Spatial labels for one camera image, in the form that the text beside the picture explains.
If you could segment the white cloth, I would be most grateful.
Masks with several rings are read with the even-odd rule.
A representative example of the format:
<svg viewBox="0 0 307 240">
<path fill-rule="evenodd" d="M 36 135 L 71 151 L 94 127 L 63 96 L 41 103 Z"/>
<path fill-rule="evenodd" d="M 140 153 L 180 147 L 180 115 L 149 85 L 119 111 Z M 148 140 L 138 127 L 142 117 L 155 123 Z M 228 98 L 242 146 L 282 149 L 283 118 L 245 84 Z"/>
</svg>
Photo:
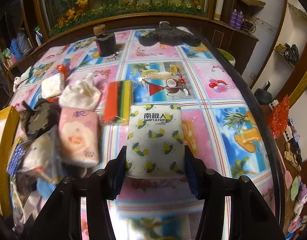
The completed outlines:
<svg viewBox="0 0 307 240">
<path fill-rule="evenodd" d="M 73 85 L 67 85 L 59 96 L 61 108 L 77 108 L 93 111 L 102 96 L 101 91 L 94 83 L 93 73 L 87 74 L 83 79 L 75 81 Z"/>
</svg>

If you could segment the black kettle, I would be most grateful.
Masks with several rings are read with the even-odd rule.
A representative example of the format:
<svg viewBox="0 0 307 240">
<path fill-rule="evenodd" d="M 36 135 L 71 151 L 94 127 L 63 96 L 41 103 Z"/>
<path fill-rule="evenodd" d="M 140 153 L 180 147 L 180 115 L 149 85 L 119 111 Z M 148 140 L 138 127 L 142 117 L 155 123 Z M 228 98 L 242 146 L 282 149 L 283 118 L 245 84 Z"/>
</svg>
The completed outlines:
<svg viewBox="0 0 307 240">
<path fill-rule="evenodd" d="M 272 102 L 272 94 L 268 91 L 271 83 L 267 81 L 266 85 L 263 88 L 258 88 L 254 96 L 259 103 L 259 105 L 268 105 Z"/>
</svg>

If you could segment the rainbow striped sponge pack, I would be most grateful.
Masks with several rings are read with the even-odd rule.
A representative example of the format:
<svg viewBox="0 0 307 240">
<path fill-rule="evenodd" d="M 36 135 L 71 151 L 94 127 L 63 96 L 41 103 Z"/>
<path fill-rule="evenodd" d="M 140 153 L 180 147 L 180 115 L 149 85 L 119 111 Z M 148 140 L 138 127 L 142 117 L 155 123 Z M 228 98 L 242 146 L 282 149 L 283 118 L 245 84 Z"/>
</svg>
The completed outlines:
<svg viewBox="0 0 307 240">
<path fill-rule="evenodd" d="M 109 83 L 102 123 L 104 125 L 127 125 L 130 107 L 133 104 L 133 94 L 131 80 Z"/>
</svg>

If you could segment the blue knitted cloth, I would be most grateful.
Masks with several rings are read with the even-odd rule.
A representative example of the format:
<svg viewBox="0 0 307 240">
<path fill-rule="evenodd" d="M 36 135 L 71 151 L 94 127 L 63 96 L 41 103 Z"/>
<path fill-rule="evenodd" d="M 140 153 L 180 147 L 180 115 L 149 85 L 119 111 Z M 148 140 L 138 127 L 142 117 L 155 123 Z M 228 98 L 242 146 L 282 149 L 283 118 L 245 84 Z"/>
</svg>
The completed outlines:
<svg viewBox="0 0 307 240">
<path fill-rule="evenodd" d="M 38 178 L 36 182 L 36 189 L 38 193 L 45 199 L 48 199 L 57 186 L 44 179 Z"/>
</svg>

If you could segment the pink rose tissue pack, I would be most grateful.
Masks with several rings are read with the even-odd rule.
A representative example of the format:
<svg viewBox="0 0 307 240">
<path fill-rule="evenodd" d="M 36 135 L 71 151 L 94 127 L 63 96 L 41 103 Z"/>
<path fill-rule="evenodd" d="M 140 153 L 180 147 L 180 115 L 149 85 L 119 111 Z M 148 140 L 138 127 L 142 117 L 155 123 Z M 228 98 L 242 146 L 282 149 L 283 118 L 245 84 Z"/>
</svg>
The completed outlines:
<svg viewBox="0 0 307 240">
<path fill-rule="evenodd" d="M 98 164 L 98 122 L 96 112 L 62 108 L 58 132 L 64 163 L 79 167 L 95 167 Z"/>
</svg>

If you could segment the brown knitted cloth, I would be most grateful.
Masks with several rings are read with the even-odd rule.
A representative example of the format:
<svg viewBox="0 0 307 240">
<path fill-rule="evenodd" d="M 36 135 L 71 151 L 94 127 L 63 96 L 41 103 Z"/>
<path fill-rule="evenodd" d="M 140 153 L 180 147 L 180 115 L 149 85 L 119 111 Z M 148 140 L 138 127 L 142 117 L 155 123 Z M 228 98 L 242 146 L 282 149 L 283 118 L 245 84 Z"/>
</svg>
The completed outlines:
<svg viewBox="0 0 307 240">
<path fill-rule="evenodd" d="M 59 122 L 60 108 L 53 102 L 40 99 L 32 108 L 22 101 L 22 106 L 25 110 L 21 114 L 21 125 L 30 141 L 48 132 Z"/>
</svg>

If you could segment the yellow cardboard box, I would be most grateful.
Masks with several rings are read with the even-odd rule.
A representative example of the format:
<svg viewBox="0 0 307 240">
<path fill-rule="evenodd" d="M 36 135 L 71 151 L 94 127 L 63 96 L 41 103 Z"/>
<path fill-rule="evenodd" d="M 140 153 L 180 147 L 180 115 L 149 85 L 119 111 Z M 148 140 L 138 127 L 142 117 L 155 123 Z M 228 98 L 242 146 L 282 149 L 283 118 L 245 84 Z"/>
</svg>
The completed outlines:
<svg viewBox="0 0 307 240">
<path fill-rule="evenodd" d="M 7 165 L 19 117 L 18 111 L 13 106 L 0 111 L 0 214 L 3 217 L 11 215 Z"/>
</svg>

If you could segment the red plastic bag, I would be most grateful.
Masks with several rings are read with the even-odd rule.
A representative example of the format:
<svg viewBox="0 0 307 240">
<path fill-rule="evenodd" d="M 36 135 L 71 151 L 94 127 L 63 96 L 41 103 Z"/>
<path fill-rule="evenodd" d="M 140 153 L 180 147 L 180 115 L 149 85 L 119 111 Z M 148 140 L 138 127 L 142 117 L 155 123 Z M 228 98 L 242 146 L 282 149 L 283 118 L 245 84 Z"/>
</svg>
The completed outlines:
<svg viewBox="0 0 307 240">
<path fill-rule="evenodd" d="M 70 69 L 68 68 L 68 66 L 64 65 L 64 64 L 58 64 L 56 66 L 56 70 L 64 75 L 64 79 L 66 80 L 69 76 L 69 71 Z"/>
</svg>

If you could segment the black tool on table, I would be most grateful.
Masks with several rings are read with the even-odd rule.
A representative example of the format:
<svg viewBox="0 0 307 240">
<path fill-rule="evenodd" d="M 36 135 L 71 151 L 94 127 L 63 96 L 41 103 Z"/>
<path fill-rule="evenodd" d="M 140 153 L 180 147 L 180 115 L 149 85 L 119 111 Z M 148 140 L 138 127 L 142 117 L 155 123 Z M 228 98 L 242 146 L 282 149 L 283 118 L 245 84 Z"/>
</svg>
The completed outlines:
<svg viewBox="0 0 307 240">
<path fill-rule="evenodd" d="M 138 41 L 142 46 L 147 47 L 158 42 L 168 46 L 178 46 L 185 43 L 192 47 L 198 47 L 201 44 L 199 37 L 177 27 L 172 27 L 168 21 L 161 21 L 157 28 L 140 36 Z"/>
</svg>

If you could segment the blue thermos jug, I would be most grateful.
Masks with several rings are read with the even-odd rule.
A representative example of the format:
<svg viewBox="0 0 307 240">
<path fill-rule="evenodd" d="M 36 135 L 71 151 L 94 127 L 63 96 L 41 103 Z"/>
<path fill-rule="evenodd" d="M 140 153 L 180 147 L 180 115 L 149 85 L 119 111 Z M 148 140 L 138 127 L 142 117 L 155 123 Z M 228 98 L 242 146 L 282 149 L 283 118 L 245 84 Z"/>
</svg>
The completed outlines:
<svg viewBox="0 0 307 240">
<path fill-rule="evenodd" d="M 11 40 L 10 51 L 15 56 L 16 61 L 21 61 L 31 50 L 27 35 L 21 31 L 16 38 Z"/>
</svg>

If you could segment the orange mesh bag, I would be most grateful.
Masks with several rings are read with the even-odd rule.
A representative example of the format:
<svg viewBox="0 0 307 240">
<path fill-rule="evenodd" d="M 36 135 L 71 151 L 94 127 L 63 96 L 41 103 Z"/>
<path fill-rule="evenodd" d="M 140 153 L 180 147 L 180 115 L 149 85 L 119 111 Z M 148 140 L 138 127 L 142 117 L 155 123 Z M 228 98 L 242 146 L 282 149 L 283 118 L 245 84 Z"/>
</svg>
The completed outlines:
<svg viewBox="0 0 307 240">
<path fill-rule="evenodd" d="M 273 109 L 267 118 L 267 123 L 273 138 L 278 139 L 287 128 L 288 114 L 290 110 L 290 98 L 286 95 Z"/>
</svg>

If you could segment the dark bottle with cork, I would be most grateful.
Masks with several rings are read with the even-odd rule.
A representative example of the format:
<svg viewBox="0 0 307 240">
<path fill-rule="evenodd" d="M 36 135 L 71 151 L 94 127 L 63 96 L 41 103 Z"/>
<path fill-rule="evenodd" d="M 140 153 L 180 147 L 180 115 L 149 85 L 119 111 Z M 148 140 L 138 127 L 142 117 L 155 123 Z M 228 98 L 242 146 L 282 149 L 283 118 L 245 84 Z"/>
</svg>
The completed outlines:
<svg viewBox="0 0 307 240">
<path fill-rule="evenodd" d="M 98 53 L 101 57 L 107 57 L 117 52 L 116 36 L 113 32 L 106 31 L 104 24 L 93 27 Z"/>
</svg>

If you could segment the white square tissue pack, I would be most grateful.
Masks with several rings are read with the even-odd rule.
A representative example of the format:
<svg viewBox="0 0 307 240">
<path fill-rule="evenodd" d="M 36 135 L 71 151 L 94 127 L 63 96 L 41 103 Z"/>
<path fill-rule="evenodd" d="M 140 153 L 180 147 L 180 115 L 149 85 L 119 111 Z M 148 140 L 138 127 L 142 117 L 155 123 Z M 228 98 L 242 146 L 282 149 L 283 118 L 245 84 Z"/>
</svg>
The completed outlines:
<svg viewBox="0 0 307 240">
<path fill-rule="evenodd" d="M 64 74 L 58 73 L 48 77 L 41 83 L 41 96 L 44 99 L 53 98 L 62 93 L 65 87 Z"/>
</svg>

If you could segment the purple bottles on shelf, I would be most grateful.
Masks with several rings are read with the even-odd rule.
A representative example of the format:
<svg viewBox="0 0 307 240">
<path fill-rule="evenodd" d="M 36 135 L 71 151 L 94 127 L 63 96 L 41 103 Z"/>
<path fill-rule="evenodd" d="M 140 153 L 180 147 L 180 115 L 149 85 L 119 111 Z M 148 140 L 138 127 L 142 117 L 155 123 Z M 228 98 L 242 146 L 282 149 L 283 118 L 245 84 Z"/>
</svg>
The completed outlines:
<svg viewBox="0 0 307 240">
<path fill-rule="evenodd" d="M 234 29 L 240 30 L 243 19 L 244 15 L 242 14 L 242 12 L 238 12 L 236 9 L 234 9 L 229 20 L 229 26 Z"/>
</svg>

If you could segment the colourful printed tablecloth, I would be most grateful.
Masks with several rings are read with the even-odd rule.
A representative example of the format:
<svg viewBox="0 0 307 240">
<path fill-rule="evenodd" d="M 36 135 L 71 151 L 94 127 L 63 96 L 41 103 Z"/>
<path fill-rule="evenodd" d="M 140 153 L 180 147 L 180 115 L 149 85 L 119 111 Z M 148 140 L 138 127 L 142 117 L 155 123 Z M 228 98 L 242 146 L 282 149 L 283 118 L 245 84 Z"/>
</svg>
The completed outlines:
<svg viewBox="0 0 307 240">
<path fill-rule="evenodd" d="M 41 98 L 41 83 L 54 75 L 58 64 L 68 64 L 73 84 L 93 73 L 102 92 L 96 107 L 102 113 L 108 85 L 132 80 L 134 102 L 143 109 L 157 103 L 180 105 L 185 144 L 209 168 L 226 177 L 252 178 L 269 207 L 276 207 L 271 166 L 258 127 L 241 90 L 205 45 L 142 46 L 146 29 L 116 32 L 118 51 L 100 57 L 92 38 L 52 47 L 33 63 L 32 77 L 22 83 L 11 105 L 34 106 Z M 194 239 L 203 202 L 191 193 L 184 179 L 149 182 L 126 178 L 121 194 L 109 202 L 117 239 Z"/>
</svg>

